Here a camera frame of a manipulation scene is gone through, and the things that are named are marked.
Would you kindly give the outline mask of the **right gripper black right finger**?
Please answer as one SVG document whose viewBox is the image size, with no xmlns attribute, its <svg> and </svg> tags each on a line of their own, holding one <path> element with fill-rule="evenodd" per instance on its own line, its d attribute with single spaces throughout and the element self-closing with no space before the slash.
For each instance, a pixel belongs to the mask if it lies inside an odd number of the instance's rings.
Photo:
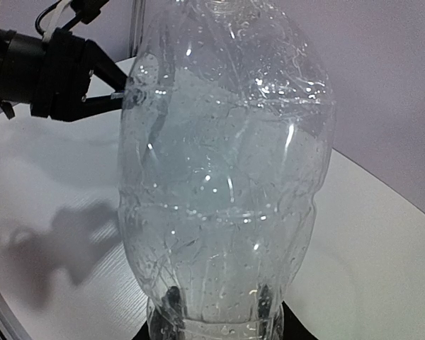
<svg viewBox="0 0 425 340">
<path fill-rule="evenodd" d="M 315 336 L 307 330 L 285 302 L 282 307 L 284 313 L 283 340 L 315 340 Z"/>
</svg>

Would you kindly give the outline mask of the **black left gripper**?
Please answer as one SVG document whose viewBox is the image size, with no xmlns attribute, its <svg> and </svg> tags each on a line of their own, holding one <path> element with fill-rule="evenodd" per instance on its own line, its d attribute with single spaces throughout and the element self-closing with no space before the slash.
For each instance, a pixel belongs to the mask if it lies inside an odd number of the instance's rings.
<svg viewBox="0 0 425 340">
<path fill-rule="evenodd" d="M 120 110 L 124 93 L 87 98 L 95 74 L 112 89 L 127 75 L 92 40 L 56 29 L 49 42 L 0 29 L 0 108 L 12 119 L 12 104 L 30 105 L 31 115 L 75 122 Z"/>
</svg>

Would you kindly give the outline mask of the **clear plastic bottle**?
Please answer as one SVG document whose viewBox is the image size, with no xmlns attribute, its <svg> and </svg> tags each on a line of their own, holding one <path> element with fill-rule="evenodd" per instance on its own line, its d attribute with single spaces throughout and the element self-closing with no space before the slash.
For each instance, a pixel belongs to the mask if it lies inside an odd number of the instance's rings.
<svg viewBox="0 0 425 340">
<path fill-rule="evenodd" d="M 335 107 L 272 1 L 167 1 L 120 118 L 119 227 L 151 339 L 281 339 Z"/>
</svg>

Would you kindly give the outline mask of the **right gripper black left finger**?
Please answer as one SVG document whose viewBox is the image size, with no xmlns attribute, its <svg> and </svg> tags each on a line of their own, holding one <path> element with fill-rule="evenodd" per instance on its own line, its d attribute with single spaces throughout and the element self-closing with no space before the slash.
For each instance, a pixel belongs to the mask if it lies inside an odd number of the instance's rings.
<svg viewBox="0 0 425 340">
<path fill-rule="evenodd" d="M 136 340 L 150 340 L 150 339 L 151 338 L 149 335 L 149 315 L 147 315 L 147 318 L 144 324 L 142 325 L 142 327 L 136 334 Z"/>
</svg>

